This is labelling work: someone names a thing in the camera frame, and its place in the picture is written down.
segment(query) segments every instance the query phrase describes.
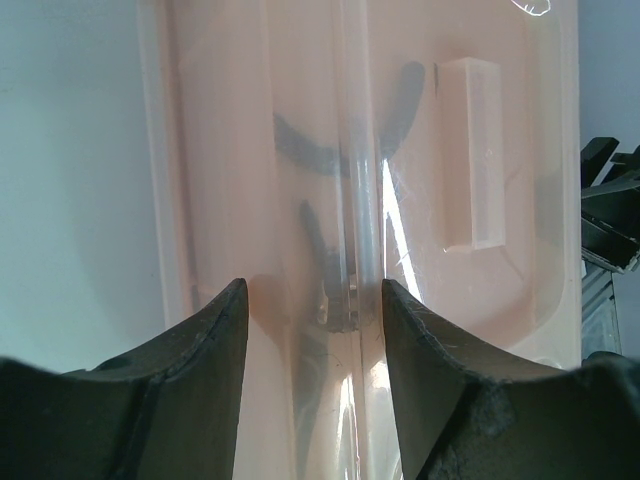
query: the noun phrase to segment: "dark curved shape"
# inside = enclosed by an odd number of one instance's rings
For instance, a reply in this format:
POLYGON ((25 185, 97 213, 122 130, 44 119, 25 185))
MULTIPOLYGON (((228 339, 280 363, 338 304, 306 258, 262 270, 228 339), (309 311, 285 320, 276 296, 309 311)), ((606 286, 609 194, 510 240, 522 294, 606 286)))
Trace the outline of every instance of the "dark curved shape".
MULTIPOLYGON (((390 160, 409 135, 424 91, 425 68, 419 62, 402 67, 391 111, 378 134, 380 155, 390 160)), ((320 146, 291 126, 282 115, 273 115, 276 149, 295 163, 321 175, 349 178, 348 159, 337 148, 320 146)))
POLYGON ((382 288, 406 479, 640 478, 640 365, 526 361, 382 288))
POLYGON ((247 328, 247 286, 235 280, 95 370, 0 360, 3 477, 231 479, 247 328))

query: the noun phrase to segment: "white wall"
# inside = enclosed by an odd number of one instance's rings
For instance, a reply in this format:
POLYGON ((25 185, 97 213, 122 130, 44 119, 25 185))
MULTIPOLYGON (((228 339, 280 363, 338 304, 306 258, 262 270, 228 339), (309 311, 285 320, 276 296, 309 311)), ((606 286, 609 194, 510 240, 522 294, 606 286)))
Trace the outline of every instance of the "white wall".
MULTIPOLYGON (((640 2, 580 0, 582 145, 593 137, 640 144, 640 2)), ((614 278, 625 355, 640 357, 640 272, 614 278)))
POLYGON ((92 368, 164 328, 135 0, 0 0, 0 355, 92 368))

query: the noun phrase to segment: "transparent plastic container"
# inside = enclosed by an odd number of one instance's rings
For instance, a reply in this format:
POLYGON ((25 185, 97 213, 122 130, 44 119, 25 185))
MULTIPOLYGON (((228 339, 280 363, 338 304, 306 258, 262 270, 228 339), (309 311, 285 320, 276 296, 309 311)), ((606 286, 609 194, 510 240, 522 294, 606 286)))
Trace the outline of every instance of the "transparent plastic container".
POLYGON ((574 0, 143 0, 167 326, 235 277, 235 478, 401 478, 380 285, 580 361, 574 0))

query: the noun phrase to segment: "clear plastic box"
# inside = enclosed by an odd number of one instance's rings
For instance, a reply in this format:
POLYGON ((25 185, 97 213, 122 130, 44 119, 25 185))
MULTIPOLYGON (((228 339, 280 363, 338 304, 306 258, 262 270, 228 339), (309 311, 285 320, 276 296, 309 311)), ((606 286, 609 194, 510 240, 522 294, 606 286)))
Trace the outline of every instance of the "clear plastic box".
POLYGON ((249 282, 235 478, 402 477, 383 277, 578 365, 576 12, 141 2, 167 326, 249 282))

